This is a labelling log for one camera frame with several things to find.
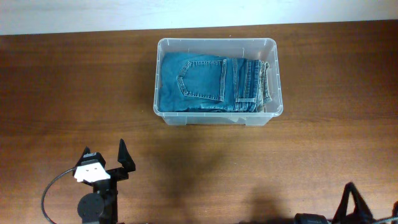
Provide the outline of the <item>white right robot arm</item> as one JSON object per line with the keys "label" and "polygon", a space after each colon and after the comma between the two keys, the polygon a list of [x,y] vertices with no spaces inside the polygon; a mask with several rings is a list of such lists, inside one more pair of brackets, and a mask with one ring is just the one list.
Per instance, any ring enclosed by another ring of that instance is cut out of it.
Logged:
{"label": "white right robot arm", "polygon": [[[354,200],[354,210],[348,214],[349,196]],[[323,215],[297,213],[294,224],[397,224],[397,202],[392,209],[392,215],[379,220],[374,219],[367,203],[362,198],[353,182],[345,185],[340,204],[332,220],[327,220]]]}

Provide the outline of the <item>light blue jeans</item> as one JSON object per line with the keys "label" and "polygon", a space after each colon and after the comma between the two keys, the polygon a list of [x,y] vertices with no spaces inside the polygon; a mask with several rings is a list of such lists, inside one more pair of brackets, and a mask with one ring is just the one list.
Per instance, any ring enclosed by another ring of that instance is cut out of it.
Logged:
{"label": "light blue jeans", "polygon": [[258,110],[259,112],[265,112],[265,104],[270,103],[272,101],[271,94],[269,92],[269,85],[267,81],[269,63],[261,61],[261,70],[260,70],[260,80],[259,80],[259,104]]}

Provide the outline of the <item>dark blue jeans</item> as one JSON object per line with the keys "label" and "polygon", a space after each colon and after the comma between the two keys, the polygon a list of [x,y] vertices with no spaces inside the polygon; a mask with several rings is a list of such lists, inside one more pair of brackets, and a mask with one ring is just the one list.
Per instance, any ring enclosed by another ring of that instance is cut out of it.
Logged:
{"label": "dark blue jeans", "polygon": [[262,60],[171,52],[161,65],[161,112],[261,113]]}

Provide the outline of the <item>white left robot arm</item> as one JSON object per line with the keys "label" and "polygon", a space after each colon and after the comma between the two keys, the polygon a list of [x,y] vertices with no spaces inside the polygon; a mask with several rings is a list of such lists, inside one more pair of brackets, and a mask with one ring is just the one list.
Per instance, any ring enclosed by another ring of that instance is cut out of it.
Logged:
{"label": "white left robot arm", "polygon": [[136,170],[123,139],[119,142],[118,162],[121,167],[106,170],[106,161],[100,153],[84,149],[73,172],[77,182],[93,188],[78,203],[82,223],[118,222],[118,182],[127,180],[129,173]]}

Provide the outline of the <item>clear plastic storage bin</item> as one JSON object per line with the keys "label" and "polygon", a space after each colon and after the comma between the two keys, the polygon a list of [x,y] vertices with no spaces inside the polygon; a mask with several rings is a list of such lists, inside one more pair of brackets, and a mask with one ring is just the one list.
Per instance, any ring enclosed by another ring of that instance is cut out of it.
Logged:
{"label": "clear plastic storage bin", "polygon": [[[264,105],[262,113],[191,113],[161,112],[159,90],[161,88],[161,64],[166,53],[189,52],[195,54],[239,57],[269,62],[267,84],[272,101]],[[282,114],[282,88],[280,82],[277,43],[271,38],[243,39],[190,39],[163,38],[157,44],[155,89],[153,110],[168,125],[186,124],[245,124],[263,126],[272,118]]]}

